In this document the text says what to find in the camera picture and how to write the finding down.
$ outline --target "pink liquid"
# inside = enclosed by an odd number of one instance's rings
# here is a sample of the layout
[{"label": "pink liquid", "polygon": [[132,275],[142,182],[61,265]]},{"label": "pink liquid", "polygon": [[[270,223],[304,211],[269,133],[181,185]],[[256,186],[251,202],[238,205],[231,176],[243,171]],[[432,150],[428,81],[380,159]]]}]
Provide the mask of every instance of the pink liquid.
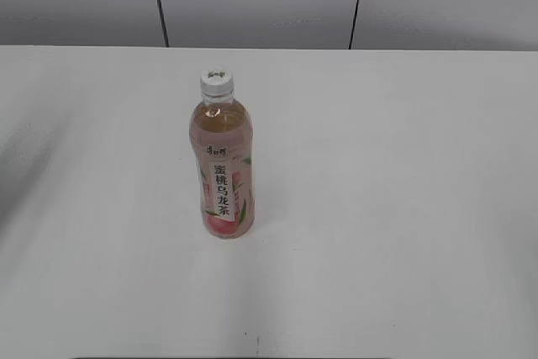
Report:
[{"label": "pink liquid", "polygon": [[236,100],[200,103],[193,112],[190,136],[198,161],[204,225],[221,238],[243,235],[254,222],[249,114]]}]

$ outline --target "bottled drink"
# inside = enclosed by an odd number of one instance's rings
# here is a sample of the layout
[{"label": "bottled drink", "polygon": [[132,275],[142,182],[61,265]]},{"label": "bottled drink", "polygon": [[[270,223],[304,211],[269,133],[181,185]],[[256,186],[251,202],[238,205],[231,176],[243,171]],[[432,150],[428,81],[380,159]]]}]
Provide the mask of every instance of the bottled drink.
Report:
[{"label": "bottled drink", "polygon": [[190,138],[197,157],[203,223],[223,239],[243,235],[254,222],[252,124],[234,99],[230,71],[215,67],[200,78],[202,102],[194,109]]}]

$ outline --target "bottle neck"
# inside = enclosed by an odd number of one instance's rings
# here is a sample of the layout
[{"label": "bottle neck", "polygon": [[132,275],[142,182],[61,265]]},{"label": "bottle neck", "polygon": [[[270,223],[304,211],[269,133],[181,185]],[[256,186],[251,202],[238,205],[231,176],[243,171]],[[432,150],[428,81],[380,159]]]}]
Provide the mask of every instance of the bottle neck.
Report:
[{"label": "bottle neck", "polygon": [[232,104],[232,102],[234,102],[234,91],[232,90],[231,92],[227,92],[226,94],[220,94],[218,96],[202,92],[202,100],[205,105]]}]

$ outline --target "brand logo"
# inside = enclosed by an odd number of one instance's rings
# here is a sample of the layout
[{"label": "brand logo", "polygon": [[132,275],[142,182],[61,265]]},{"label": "brand logo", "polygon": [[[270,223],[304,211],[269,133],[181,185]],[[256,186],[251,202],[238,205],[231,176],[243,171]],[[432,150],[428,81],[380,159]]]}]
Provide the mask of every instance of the brand logo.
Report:
[{"label": "brand logo", "polygon": [[228,147],[213,147],[212,145],[208,145],[206,150],[208,152],[208,155],[214,156],[214,157],[227,157],[228,156]]}]

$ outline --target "plastic bottle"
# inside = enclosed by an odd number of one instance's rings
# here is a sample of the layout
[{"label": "plastic bottle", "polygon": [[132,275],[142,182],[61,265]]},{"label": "plastic bottle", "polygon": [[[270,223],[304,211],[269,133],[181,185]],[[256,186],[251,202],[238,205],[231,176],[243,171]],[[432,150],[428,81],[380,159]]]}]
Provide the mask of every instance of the plastic bottle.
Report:
[{"label": "plastic bottle", "polygon": [[222,67],[200,77],[202,102],[190,138],[197,157],[203,223],[223,239],[243,235],[254,222],[252,123],[234,99],[234,78]]}]

